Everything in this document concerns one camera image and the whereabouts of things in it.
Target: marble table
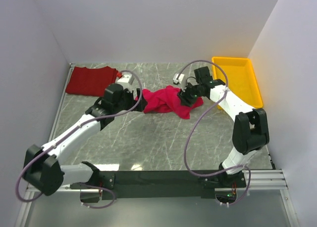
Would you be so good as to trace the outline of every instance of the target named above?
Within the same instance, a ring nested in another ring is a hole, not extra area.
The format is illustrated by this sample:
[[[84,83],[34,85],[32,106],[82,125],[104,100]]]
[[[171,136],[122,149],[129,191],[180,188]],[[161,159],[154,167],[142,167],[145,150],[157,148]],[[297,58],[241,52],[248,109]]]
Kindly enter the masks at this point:
[[[118,70],[136,72],[143,88],[151,91],[172,85],[175,72],[184,63],[89,63],[80,67],[97,69],[110,66]],[[208,64],[196,63],[188,70]],[[65,94],[55,137],[74,124],[90,107],[96,97]],[[93,164],[117,164],[119,170],[185,170],[183,149],[186,138],[198,117],[212,102],[193,109],[190,119],[180,119],[175,113],[130,112],[116,117],[105,129],[92,136],[63,165],[89,161]],[[213,109],[196,128],[188,149],[188,163],[192,169],[218,169],[231,151],[233,121],[222,110]],[[263,147],[251,160],[251,169],[272,169],[267,147]]]

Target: red cloth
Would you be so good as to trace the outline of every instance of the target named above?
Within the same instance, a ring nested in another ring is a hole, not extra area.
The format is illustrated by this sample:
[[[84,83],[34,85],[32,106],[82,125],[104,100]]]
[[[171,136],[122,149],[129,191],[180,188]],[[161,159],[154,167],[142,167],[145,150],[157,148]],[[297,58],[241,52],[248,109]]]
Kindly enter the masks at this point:
[[[201,97],[197,98],[197,101],[192,107],[182,106],[177,93],[180,91],[177,87],[167,86],[164,89],[160,89],[156,92],[151,92],[147,89],[143,89],[143,96],[148,102],[144,109],[144,113],[158,112],[168,113],[175,112],[182,119],[189,119],[189,112],[196,107],[201,106],[204,102]]]
[[[68,94],[102,97],[108,85],[115,82],[115,68],[75,67],[66,87]]]

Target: yellow plastic container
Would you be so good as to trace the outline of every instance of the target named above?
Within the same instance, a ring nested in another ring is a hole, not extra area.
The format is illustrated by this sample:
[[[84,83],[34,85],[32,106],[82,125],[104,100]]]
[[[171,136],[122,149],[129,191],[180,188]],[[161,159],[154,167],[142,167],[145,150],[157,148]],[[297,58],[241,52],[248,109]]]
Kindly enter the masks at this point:
[[[212,62],[218,64],[228,76],[229,89],[242,101],[254,108],[262,108],[263,102],[254,75],[252,63],[248,58],[212,57]],[[225,82],[221,71],[212,66],[213,79]]]

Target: gray wall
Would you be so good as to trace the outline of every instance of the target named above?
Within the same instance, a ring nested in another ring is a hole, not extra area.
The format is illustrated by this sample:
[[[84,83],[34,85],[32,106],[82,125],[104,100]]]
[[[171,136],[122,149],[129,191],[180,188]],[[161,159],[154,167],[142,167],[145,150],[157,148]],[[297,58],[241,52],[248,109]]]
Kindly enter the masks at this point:
[[[247,57],[277,0],[35,0],[71,62]]]
[[[32,0],[0,0],[0,62],[0,221],[10,227],[25,151],[47,141],[68,67]]]
[[[301,226],[317,226],[316,0],[279,0],[250,58]]]

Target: pink cloth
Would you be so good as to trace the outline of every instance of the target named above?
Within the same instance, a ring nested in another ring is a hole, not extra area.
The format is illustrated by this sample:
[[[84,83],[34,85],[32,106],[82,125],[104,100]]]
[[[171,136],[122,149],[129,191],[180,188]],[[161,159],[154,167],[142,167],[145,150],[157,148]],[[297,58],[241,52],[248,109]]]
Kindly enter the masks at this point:
[[[144,113],[157,112],[157,113],[168,113],[175,112],[182,119],[190,118],[190,111],[193,108],[201,106],[204,102],[201,97],[197,98],[197,101],[192,107],[182,106],[177,93],[180,91],[179,88],[167,86],[164,89],[160,89],[156,92],[151,92],[147,89],[143,89],[143,96],[148,102],[144,109]]]

